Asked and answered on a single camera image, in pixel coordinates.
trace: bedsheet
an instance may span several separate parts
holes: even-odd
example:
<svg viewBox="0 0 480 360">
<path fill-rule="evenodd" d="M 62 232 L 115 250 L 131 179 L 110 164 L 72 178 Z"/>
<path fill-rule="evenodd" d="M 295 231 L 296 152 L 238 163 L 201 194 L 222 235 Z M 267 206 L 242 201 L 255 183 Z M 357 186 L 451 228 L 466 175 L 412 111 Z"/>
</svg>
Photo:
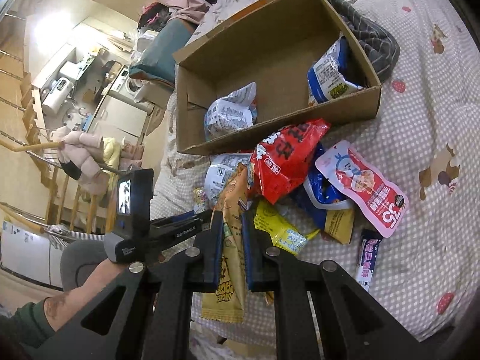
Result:
<svg viewBox="0 0 480 360">
<path fill-rule="evenodd" d="M 219 0 L 191 40 L 254 1 Z M 410 209 L 380 245 L 370 293 L 423 340 L 462 315 L 479 283 L 480 54 L 448 0 L 347 1 L 392 33 L 401 52 L 382 85 L 376 119 L 332 128 L 322 142 L 349 140 L 407 193 Z M 176 103 L 174 92 L 152 218 L 191 210 L 192 190 L 203 185 L 209 164 L 206 157 L 177 153 Z M 293 205 L 286 217 L 298 228 L 314 228 Z M 333 259 L 353 275 L 364 221 L 357 213 L 351 244 L 318 236 L 299 258 Z M 225 338 L 275 346 L 274 309 L 261 294 L 247 295 L 241 324 L 201 319 L 200 309 L 195 294 L 193 320 Z"/>
</svg>

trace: pink jacket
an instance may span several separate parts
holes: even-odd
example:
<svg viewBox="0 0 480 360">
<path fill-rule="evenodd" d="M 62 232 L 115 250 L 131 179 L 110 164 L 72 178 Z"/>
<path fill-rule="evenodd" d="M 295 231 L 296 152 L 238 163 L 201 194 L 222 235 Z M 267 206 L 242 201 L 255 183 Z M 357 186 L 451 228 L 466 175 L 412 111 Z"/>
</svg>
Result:
<svg viewBox="0 0 480 360">
<path fill-rule="evenodd" d="M 57 149 L 58 160 L 64 164 L 72 161 L 82 172 L 78 183 L 92 195 L 103 195 L 109 186 L 109 176 L 97 162 L 103 162 L 103 137 L 83 131 L 71 131 L 67 126 L 51 133 L 53 142 L 64 142 Z"/>
</svg>

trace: metal screw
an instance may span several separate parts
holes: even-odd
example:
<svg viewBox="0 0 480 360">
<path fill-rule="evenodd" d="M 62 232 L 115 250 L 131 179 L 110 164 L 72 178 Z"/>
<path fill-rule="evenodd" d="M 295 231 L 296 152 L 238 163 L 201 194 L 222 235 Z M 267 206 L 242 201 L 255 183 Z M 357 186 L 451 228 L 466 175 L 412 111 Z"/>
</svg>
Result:
<svg viewBox="0 0 480 360">
<path fill-rule="evenodd" d="M 143 271 L 143 264 L 139 261 L 132 262 L 128 269 L 133 274 L 139 274 L 141 271 Z"/>
<path fill-rule="evenodd" d="M 337 263 L 335 261 L 332 261 L 331 259 L 328 259 L 327 261 L 324 261 L 322 263 L 322 267 L 327 272 L 334 272 L 337 270 Z"/>
<path fill-rule="evenodd" d="M 185 251 L 185 254 L 188 256 L 188 257 L 197 257 L 199 254 L 200 254 L 200 249 L 198 249 L 197 247 L 189 247 L 186 251 Z"/>
<path fill-rule="evenodd" d="M 265 253 L 268 254 L 270 257 L 277 257 L 280 254 L 280 249 L 276 246 L 267 247 Z"/>
</svg>

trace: camera screen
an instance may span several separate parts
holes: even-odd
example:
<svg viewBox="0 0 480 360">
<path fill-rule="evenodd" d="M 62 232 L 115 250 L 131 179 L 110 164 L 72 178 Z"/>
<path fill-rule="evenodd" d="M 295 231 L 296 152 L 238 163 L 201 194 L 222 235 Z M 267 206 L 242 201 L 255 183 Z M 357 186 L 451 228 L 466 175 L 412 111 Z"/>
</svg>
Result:
<svg viewBox="0 0 480 360">
<path fill-rule="evenodd" d="M 130 180 L 126 180 L 118 186 L 119 214 L 130 214 L 130 182 Z"/>
</svg>

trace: sleeve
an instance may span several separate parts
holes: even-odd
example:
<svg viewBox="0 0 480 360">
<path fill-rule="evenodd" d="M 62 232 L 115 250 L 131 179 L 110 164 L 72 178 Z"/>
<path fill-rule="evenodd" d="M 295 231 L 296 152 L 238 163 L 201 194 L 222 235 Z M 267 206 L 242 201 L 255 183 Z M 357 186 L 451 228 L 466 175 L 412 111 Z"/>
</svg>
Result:
<svg viewBox="0 0 480 360">
<path fill-rule="evenodd" d="M 0 316 L 1 333 L 25 346 L 39 347 L 55 333 L 45 316 L 44 302 L 27 303 L 11 318 Z"/>
</svg>

